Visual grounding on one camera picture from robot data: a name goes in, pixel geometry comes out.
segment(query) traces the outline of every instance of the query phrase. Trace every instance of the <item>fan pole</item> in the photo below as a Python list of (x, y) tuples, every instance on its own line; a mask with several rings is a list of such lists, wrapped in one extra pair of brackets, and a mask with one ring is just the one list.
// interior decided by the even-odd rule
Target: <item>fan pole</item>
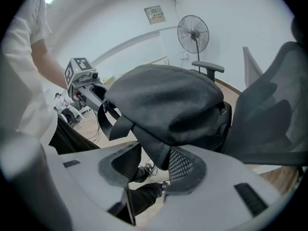
[(199, 54), (199, 45), (198, 45), (198, 41), (197, 39), (194, 39), (194, 41), (196, 42), (196, 46), (197, 46), (197, 54), (198, 54), (198, 61), (200, 61), (200, 54)]

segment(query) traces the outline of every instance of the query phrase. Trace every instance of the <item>black strap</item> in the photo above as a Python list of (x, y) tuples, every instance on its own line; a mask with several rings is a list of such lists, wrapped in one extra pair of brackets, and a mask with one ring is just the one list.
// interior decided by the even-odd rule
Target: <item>black strap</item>
[(103, 133), (106, 135), (109, 141), (117, 140), (127, 137), (129, 131), (134, 126), (134, 123), (130, 121), (126, 116), (122, 115), (118, 118), (116, 123), (112, 126), (104, 111), (104, 105), (101, 105), (98, 111), (98, 122)]

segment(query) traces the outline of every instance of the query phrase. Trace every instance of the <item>black shoe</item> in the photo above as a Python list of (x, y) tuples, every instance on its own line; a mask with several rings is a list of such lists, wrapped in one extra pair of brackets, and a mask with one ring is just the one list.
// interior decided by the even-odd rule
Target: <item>black shoe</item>
[(163, 182), (160, 182), (159, 184), (162, 186), (163, 192), (165, 192), (166, 188), (170, 185), (170, 180), (165, 180)]
[(153, 174), (154, 169), (157, 168), (152, 160), (147, 161), (147, 163), (143, 167), (146, 171), (149, 172), (150, 175)]

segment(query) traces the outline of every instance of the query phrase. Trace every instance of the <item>mesh chair back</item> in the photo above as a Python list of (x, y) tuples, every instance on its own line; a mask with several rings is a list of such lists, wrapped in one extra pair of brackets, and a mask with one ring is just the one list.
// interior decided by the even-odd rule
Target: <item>mesh chair back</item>
[(287, 42), (239, 97), (223, 152), (246, 164), (308, 165), (308, 55)]

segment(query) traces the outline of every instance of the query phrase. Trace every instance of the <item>leg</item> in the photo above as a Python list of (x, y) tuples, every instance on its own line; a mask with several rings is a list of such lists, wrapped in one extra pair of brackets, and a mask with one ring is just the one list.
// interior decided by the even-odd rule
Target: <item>leg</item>
[(149, 160), (144, 167), (139, 167), (133, 176), (131, 182), (142, 183), (148, 178), (148, 176), (156, 169), (154, 162)]
[(146, 184), (136, 190), (129, 190), (131, 204), (135, 216), (155, 204), (156, 199), (163, 194), (163, 186), (160, 183)]
[(139, 167), (131, 179), (131, 182), (143, 183), (149, 176), (149, 172), (144, 167)]
[(75, 123), (77, 122), (77, 120), (76, 120), (76, 118), (75, 118), (73, 112), (71, 112), (69, 109), (64, 109), (64, 110), (62, 111), (62, 113), (65, 114), (65, 115), (67, 115), (67, 116), (69, 116), (69, 117), (72, 119), (73, 122), (75, 122)]
[(70, 122), (73, 122), (72, 119), (71, 119), (71, 117), (70, 117), (69, 115), (64, 114), (64, 113), (61, 113), (61, 115), (63, 115), (63, 116), (66, 118), (68, 124), (69, 124)]
[(68, 154), (99, 149), (96, 144), (87, 140), (81, 134), (72, 129), (63, 121), (63, 119), (58, 119), (56, 132), (49, 145), (54, 147), (58, 154)]

